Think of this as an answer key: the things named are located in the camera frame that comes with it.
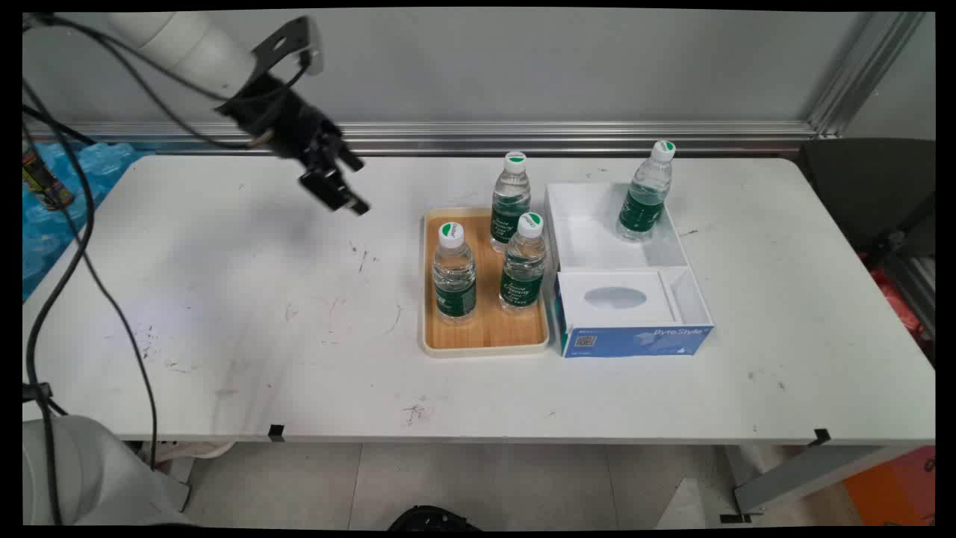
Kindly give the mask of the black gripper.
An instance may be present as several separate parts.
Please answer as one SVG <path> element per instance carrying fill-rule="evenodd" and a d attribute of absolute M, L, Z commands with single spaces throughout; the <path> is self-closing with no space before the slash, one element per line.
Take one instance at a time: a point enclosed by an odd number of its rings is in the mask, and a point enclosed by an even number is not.
<path fill-rule="evenodd" d="M 298 183 L 329 210 L 345 208 L 357 215 L 370 210 L 345 183 L 338 168 L 318 168 L 335 166 L 341 160 L 357 173 L 365 162 L 345 144 L 337 125 L 277 76 L 263 72 L 215 111 L 253 139 L 270 134 L 261 146 L 308 168 Z"/>

